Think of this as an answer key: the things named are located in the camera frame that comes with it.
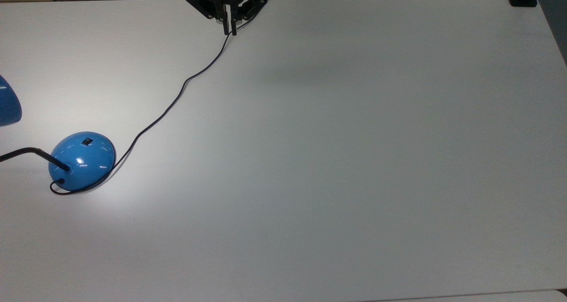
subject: table surface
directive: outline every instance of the table surface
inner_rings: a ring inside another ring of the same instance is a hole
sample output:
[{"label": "table surface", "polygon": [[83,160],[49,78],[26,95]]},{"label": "table surface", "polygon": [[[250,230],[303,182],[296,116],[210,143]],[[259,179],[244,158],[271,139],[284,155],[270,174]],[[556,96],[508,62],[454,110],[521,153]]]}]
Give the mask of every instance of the table surface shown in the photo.
[{"label": "table surface", "polygon": [[[122,155],[224,38],[184,0],[0,4],[0,153],[95,131]],[[101,187],[0,165],[0,300],[564,287],[566,88],[539,6],[270,0]]]}]

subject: lamp shade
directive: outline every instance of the lamp shade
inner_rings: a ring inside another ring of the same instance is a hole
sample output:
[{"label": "lamp shade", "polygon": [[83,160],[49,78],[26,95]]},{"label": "lamp shade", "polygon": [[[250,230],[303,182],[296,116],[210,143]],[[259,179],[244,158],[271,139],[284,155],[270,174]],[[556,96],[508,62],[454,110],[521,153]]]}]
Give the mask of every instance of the lamp shade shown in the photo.
[{"label": "lamp shade", "polygon": [[116,151],[107,137],[95,132],[78,132],[63,139],[51,155],[69,171],[49,163],[49,175],[56,184],[68,191],[94,187],[103,181],[116,161]]},{"label": "lamp shade", "polygon": [[8,82],[0,76],[0,126],[18,122],[22,118],[22,106]]}]

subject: blue desk lamp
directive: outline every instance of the blue desk lamp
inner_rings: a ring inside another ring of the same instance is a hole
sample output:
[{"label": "blue desk lamp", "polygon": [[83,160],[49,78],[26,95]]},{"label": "blue desk lamp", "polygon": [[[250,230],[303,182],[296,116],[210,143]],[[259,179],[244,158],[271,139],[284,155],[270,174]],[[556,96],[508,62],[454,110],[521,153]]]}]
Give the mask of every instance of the blue desk lamp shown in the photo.
[{"label": "blue desk lamp", "polygon": [[0,127],[22,119],[22,106],[8,82],[0,75]]},{"label": "blue desk lamp", "polygon": [[[18,122],[22,107],[16,94],[0,76],[0,126]],[[78,132],[63,139],[51,155],[39,148],[22,148],[0,155],[0,162],[35,153],[49,161],[49,175],[53,183],[68,191],[84,191],[104,181],[116,161],[116,150],[107,137],[95,132]]]}]

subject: lamp base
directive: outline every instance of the lamp base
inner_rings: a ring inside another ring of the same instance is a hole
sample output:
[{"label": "lamp base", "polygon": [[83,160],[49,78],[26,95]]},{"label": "lamp base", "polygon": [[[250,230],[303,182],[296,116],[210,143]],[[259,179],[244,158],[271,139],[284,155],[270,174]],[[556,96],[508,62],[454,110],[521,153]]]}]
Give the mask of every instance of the lamp base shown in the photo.
[{"label": "lamp base", "polygon": [[51,155],[70,167],[69,171],[52,163],[48,167],[55,184],[68,191],[98,185],[116,161],[116,149],[111,141],[95,132],[78,132],[66,137],[55,146]]}]

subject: cable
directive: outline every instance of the cable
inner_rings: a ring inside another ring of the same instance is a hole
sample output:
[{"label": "cable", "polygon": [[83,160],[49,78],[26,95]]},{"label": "cable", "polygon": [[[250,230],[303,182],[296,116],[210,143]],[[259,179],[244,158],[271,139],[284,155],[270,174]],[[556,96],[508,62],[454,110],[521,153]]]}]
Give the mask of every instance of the cable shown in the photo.
[{"label": "cable", "polygon": [[[237,30],[240,30],[241,28],[247,26],[248,24],[250,24],[250,22],[252,22],[252,20],[255,19],[255,17],[258,14],[256,13],[248,22],[245,22],[243,25],[237,27]],[[112,168],[108,171],[108,173],[106,173],[105,175],[103,175],[103,177],[100,177],[97,181],[91,183],[90,185],[88,185],[87,187],[83,187],[81,189],[77,189],[77,190],[73,190],[73,191],[69,191],[67,193],[61,193],[60,191],[56,191],[55,189],[53,189],[53,185],[55,183],[64,183],[65,180],[63,178],[61,179],[57,179],[56,181],[52,181],[51,184],[49,185],[49,189],[51,190],[51,192],[57,194],[57,195],[73,195],[73,194],[77,194],[77,193],[82,193],[83,191],[87,191],[90,190],[94,187],[96,187],[97,185],[99,185],[99,183],[103,182],[106,180],[106,178],[108,176],[110,176],[110,174],[114,171],[114,169],[116,169],[117,167],[120,166],[120,163],[122,163],[122,161],[124,161],[124,159],[126,159],[126,157],[128,157],[128,155],[130,155],[130,153],[132,153],[132,150],[134,149],[134,145],[136,145],[136,142],[138,141],[138,139],[145,134],[148,130],[150,130],[150,128],[154,127],[154,125],[156,125],[160,120],[162,120],[166,114],[170,111],[170,109],[172,109],[175,104],[177,104],[177,102],[179,101],[179,99],[181,98],[181,96],[183,95],[183,92],[185,92],[187,84],[189,84],[189,82],[191,80],[193,80],[193,78],[196,78],[197,76],[200,76],[201,74],[203,74],[204,72],[206,72],[209,68],[211,68],[211,66],[213,66],[213,64],[221,57],[221,54],[225,51],[226,48],[226,42],[229,41],[229,37],[232,35],[232,33],[229,33],[229,35],[226,36],[224,43],[222,44],[222,48],[219,51],[219,53],[217,54],[217,56],[213,59],[213,61],[211,63],[209,63],[204,69],[200,70],[200,72],[194,74],[193,76],[190,76],[189,78],[187,78],[184,82],[183,85],[181,86],[181,90],[179,91],[179,94],[176,96],[176,98],[174,99],[174,101],[170,104],[170,106],[168,106],[166,108],[166,110],[162,113],[162,115],[160,117],[158,117],[154,122],[152,122],[151,124],[149,124],[146,128],[144,128],[144,130],[140,131],[140,133],[138,135],[136,135],[136,138],[134,138],[134,140],[132,141],[132,144],[130,144],[130,147],[128,148],[128,150],[126,150],[126,152],[124,153],[124,155],[122,155],[122,157],[120,157],[119,161],[117,163],[115,163],[115,165],[112,166]]]}]

